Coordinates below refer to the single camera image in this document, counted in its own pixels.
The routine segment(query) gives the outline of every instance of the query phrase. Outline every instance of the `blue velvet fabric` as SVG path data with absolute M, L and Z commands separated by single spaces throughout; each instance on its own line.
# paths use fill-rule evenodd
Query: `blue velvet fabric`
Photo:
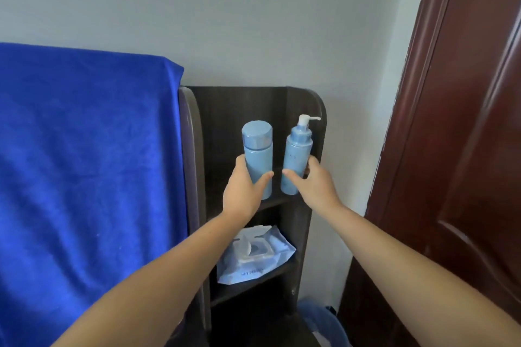
M 0 344 L 49 346 L 186 238 L 182 73 L 159 56 L 0 43 Z

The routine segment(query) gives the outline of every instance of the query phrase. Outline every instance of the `door frame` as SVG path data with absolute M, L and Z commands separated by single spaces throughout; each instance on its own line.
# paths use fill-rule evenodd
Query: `door frame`
M 448 2 L 449 0 L 421 0 L 418 8 L 400 86 L 365 213 L 365 218 L 377 226 L 381 223 L 391 197 Z M 353 259 L 339 310 L 339 319 L 349 333 L 350 318 L 356 318 L 361 304 L 361 288 L 365 282 L 370 282 L 370 279 Z M 397 332 L 399 327 L 400 322 L 396 318 L 393 331 Z

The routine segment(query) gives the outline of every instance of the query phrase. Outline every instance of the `hand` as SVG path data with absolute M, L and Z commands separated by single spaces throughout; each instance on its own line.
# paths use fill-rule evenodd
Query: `hand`
M 245 221 L 244 224 L 247 224 L 257 212 L 264 188 L 272 177 L 273 172 L 264 173 L 257 183 L 253 184 L 246 168 L 244 154 L 239 155 L 223 195 L 223 213 L 241 217 Z
M 336 193 L 331 174 L 312 155 L 309 157 L 308 166 L 307 179 L 300 178 L 289 169 L 283 169 L 282 173 L 295 184 L 304 202 L 318 214 L 323 216 L 338 207 L 344 207 Z

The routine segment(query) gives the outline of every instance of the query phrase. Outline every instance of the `door panel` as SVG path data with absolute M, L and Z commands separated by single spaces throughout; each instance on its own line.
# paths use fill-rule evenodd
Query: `door panel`
M 520 11 L 521 0 L 449 0 L 387 205 L 367 215 L 519 322 Z M 361 272 L 355 263 L 340 308 L 353 344 L 415 345 Z

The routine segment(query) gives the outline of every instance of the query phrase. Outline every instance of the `bottle body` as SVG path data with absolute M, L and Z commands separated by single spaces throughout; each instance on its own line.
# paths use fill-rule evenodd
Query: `bottle body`
M 251 150 L 244 146 L 244 155 L 246 157 L 246 166 L 248 167 L 248 172 L 250 173 L 253 184 L 255 184 L 264 173 L 273 170 L 273 143 L 263 150 Z M 264 190 L 262 199 L 268 199 L 270 196 L 271 180 Z
M 306 170 L 307 160 L 309 159 L 312 146 L 313 141 L 311 139 L 305 143 L 297 143 L 292 140 L 291 135 L 289 135 L 286 140 L 283 168 L 293 170 L 299 177 L 302 177 Z M 284 175 L 280 182 L 280 189 L 287 195 L 296 195 L 298 193 L 297 187 Z

